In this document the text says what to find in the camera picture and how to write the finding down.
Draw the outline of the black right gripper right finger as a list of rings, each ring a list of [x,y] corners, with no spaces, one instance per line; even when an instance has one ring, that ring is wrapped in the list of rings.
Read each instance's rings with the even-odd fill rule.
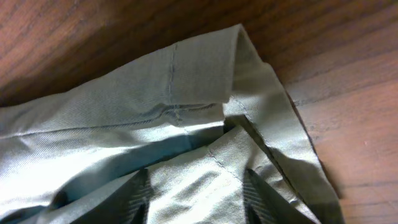
[[[251,169],[244,173],[243,204],[249,224],[313,223]]]

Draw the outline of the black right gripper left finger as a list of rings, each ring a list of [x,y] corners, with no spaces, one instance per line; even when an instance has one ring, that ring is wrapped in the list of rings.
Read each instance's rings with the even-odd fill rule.
[[[73,224],[145,224],[152,187],[149,171],[141,169],[95,208]]]

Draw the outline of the khaki green shorts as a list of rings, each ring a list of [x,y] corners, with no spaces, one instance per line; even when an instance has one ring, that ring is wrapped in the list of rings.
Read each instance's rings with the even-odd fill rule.
[[[246,223],[246,169],[313,223],[344,221],[284,87],[241,25],[1,109],[2,223],[73,223],[141,169],[147,223]]]

